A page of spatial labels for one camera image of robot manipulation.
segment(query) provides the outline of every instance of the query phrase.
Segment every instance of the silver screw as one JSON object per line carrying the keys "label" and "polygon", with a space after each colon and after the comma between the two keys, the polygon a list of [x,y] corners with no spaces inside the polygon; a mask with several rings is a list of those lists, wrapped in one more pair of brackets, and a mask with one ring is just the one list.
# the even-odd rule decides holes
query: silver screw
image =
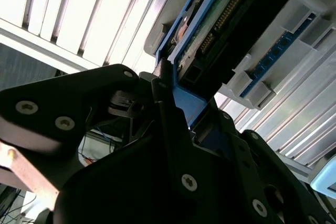
{"label": "silver screw", "polygon": [[196,191],[197,182],[193,176],[191,176],[190,174],[183,174],[181,180],[183,186],[187,188],[189,191]]}
{"label": "silver screw", "polygon": [[128,77],[133,77],[133,74],[128,72],[128,71],[124,71],[124,75],[126,75]]}
{"label": "silver screw", "polygon": [[251,133],[251,136],[254,138],[254,139],[258,139],[258,135],[254,132]]}
{"label": "silver screw", "polygon": [[253,208],[254,210],[262,217],[267,217],[267,209],[266,207],[264,206],[263,203],[261,203],[260,200],[258,199],[254,199],[252,201],[252,205],[253,205]]}
{"label": "silver screw", "polygon": [[226,112],[223,112],[223,117],[224,117],[225,119],[230,119],[230,116],[229,116]]}
{"label": "silver screw", "polygon": [[55,125],[60,130],[70,131],[75,127],[75,122],[67,116],[60,116],[55,120]]}
{"label": "silver screw", "polygon": [[310,223],[312,223],[312,224],[319,224],[317,222],[317,220],[313,216],[311,216],[311,215],[308,216],[308,219],[310,220]]}
{"label": "silver screw", "polygon": [[38,111],[38,106],[35,102],[20,101],[15,105],[15,109],[25,115],[32,115]]}
{"label": "silver screw", "polygon": [[162,87],[164,87],[164,88],[167,87],[166,84],[164,84],[164,83],[162,83],[162,82],[159,82],[159,85],[162,86]]}

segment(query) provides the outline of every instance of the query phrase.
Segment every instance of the light blue plastic part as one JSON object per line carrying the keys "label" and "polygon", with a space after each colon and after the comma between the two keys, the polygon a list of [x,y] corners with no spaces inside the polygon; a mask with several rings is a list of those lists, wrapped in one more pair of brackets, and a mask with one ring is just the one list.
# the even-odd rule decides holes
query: light blue plastic part
{"label": "light blue plastic part", "polygon": [[336,183],[336,155],[333,156],[322,170],[311,181],[310,186],[330,198],[336,199],[336,191],[330,187]]}

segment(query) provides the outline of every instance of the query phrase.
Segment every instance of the blue wire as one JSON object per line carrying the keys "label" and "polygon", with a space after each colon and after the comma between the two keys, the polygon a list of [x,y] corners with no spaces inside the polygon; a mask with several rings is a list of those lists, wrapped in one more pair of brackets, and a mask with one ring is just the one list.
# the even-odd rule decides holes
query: blue wire
{"label": "blue wire", "polygon": [[111,141],[111,139],[109,139],[102,131],[101,131],[101,129],[99,128],[99,127],[96,127],[96,129],[98,130],[98,131],[100,131],[100,133],[103,135],[103,137],[105,138],[105,140],[107,140],[108,142],[110,142]]}
{"label": "blue wire", "polygon": [[106,137],[105,134],[101,131],[101,129],[99,127],[96,127],[96,129],[98,131],[100,131],[100,133],[103,135],[103,137],[110,143],[109,152],[112,153],[112,151],[111,151],[112,139],[109,139],[108,137]]}

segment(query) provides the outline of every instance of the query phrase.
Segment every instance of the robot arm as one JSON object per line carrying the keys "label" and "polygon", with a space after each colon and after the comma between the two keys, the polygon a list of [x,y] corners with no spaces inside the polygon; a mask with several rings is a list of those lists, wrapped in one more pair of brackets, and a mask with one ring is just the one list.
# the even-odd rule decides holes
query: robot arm
{"label": "robot arm", "polygon": [[[0,93],[1,165],[44,200],[52,223],[333,223],[265,141],[238,133],[214,101],[192,140],[172,65],[160,66],[160,78],[111,65]],[[78,166],[85,132],[117,116],[128,119],[130,143]]]}

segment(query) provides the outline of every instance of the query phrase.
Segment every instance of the electronic component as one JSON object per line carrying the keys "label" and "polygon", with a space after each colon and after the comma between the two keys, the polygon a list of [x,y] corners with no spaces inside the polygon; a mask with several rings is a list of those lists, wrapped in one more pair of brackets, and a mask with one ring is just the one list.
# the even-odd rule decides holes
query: electronic component
{"label": "electronic component", "polygon": [[205,99],[212,97],[287,1],[216,0],[179,56],[179,84]]}
{"label": "electronic component", "polygon": [[291,33],[289,31],[279,38],[279,40],[271,47],[266,53],[258,65],[249,73],[252,82],[246,87],[246,89],[240,94],[240,97],[244,98],[246,94],[255,86],[255,84],[265,75],[267,70],[273,66],[273,64],[286,52],[286,50],[293,44],[293,42],[302,34],[302,32],[310,25],[315,19],[314,13],[302,23],[302,25]]}

